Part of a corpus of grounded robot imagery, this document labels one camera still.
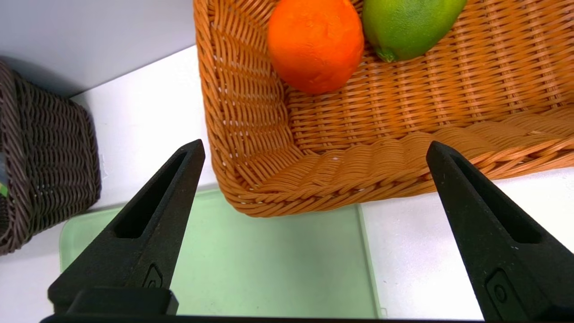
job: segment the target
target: green tray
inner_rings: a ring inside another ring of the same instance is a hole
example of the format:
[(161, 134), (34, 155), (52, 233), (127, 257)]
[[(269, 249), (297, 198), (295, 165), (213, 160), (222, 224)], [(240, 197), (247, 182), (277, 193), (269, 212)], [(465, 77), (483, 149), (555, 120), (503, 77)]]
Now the green tray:
[[(69, 220), (64, 270), (120, 209)], [(219, 190), (196, 194), (171, 290), (179, 315), (379, 318), (377, 289), (357, 206), (250, 218)]]

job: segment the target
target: lime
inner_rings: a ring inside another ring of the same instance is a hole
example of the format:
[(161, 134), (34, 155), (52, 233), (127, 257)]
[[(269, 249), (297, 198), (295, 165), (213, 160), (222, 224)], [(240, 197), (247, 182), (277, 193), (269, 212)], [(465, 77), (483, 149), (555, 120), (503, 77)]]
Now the lime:
[(466, 0), (364, 0), (364, 34), (381, 59), (413, 59), (448, 33), (465, 4)]

